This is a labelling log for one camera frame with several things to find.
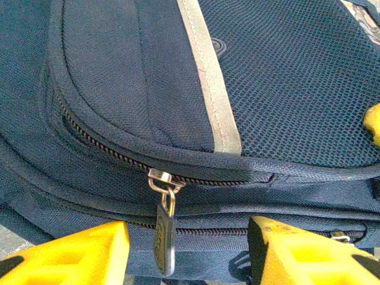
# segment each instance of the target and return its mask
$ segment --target reflective strip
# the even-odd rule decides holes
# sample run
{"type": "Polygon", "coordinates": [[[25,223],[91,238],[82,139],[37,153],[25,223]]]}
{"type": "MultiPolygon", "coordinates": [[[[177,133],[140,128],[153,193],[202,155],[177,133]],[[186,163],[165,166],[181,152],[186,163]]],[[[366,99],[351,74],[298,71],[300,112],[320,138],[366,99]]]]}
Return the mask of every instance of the reflective strip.
{"type": "Polygon", "coordinates": [[[239,131],[199,3],[197,0],[177,2],[198,68],[208,119],[214,135],[214,152],[241,155],[239,131]]]}

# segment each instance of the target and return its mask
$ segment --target black zipper pull tab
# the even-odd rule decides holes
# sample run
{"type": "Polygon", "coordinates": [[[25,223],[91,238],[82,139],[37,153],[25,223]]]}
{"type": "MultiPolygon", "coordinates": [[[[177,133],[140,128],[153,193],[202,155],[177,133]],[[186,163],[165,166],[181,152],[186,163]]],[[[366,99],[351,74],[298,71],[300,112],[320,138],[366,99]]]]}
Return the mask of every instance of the black zipper pull tab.
{"type": "Polygon", "coordinates": [[[177,194],[186,184],[172,181],[172,175],[157,169],[150,169],[148,183],[152,190],[161,193],[161,204],[157,206],[156,232],[154,234],[154,257],[164,277],[171,276],[175,269],[175,238],[177,220],[174,218],[177,194]],[[154,184],[154,180],[167,183],[167,189],[154,184]]]}

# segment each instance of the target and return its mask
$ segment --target navy blue backpack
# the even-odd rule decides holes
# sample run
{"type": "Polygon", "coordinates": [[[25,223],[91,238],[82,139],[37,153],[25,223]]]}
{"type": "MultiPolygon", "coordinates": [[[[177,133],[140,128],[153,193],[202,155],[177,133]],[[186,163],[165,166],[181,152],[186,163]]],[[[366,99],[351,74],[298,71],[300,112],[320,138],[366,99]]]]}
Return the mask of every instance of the navy blue backpack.
{"type": "Polygon", "coordinates": [[[251,216],[380,246],[380,46],[340,1],[3,1],[0,37],[15,232],[124,220],[128,274],[223,282],[251,216]]]}

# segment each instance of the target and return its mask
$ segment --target yellow plastic object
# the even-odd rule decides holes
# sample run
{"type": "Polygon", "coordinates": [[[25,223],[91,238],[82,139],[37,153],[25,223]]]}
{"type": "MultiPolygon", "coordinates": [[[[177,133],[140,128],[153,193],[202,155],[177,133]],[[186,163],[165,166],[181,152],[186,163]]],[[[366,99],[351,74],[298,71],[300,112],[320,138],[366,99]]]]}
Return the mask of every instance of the yellow plastic object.
{"type": "Polygon", "coordinates": [[[266,254],[261,285],[380,284],[360,264],[367,262],[378,269],[378,260],[365,251],[269,218],[253,217],[252,222],[261,231],[266,254]]]}
{"type": "Polygon", "coordinates": [[[380,147],[380,103],[368,109],[363,124],[372,132],[373,142],[380,147]]]}
{"type": "Polygon", "coordinates": [[[126,223],[115,221],[9,256],[24,261],[0,285],[122,285],[128,254],[126,223]]]}

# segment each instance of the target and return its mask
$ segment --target zipper slider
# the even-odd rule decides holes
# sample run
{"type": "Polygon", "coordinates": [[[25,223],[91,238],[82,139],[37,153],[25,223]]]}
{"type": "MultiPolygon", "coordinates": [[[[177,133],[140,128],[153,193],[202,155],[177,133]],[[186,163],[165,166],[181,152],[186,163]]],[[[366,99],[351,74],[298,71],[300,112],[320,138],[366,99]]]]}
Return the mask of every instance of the zipper slider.
{"type": "Polygon", "coordinates": [[[345,245],[355,246],[353,243],[351,243],[351,238],[347,236],[344,232],[331,232],[330,236],[331,239],[336,240],[337,242],[344,243],[345,245]]]}
{"type": "Polygon", "coordinates": [[[177,194],[186,183],[172,180],[170,173],[150,169],[148,173],[148,184],[150,188],[161,193],[161,203],[157,206],[156,231],[154,233],[154,257],[156,264],[164,277],[174,273],[175,269],[175,238],[177,220],[174,218],[177,194]],[[166,189],[157,186],[154,181],[167,184],[166,189]]]}

